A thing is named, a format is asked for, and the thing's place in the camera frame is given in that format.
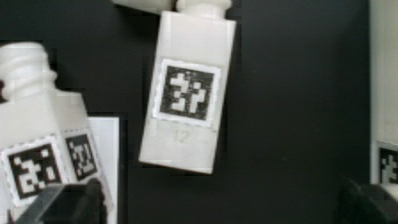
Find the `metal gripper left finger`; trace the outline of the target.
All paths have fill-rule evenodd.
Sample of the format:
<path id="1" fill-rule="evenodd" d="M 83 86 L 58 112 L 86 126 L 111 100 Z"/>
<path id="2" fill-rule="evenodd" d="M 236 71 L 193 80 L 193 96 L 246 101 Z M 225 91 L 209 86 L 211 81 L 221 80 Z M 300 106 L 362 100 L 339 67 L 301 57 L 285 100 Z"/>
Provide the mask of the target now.
<path id="1" fill-rule="evenodd" d="M 12 224 L 106 224 L 106 216 L 102 186 L 90 179 L 46 187 Z"/>

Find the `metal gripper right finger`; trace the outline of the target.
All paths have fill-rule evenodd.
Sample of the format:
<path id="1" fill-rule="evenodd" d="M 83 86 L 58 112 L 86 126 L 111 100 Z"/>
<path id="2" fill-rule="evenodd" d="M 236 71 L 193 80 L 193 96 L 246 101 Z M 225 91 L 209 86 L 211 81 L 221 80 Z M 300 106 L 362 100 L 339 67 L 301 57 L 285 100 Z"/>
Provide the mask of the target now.
<path id="1" fill-rule="evenodd" d="M 337 224 L 398 224 L 398 184 L 340 183 Z"/>

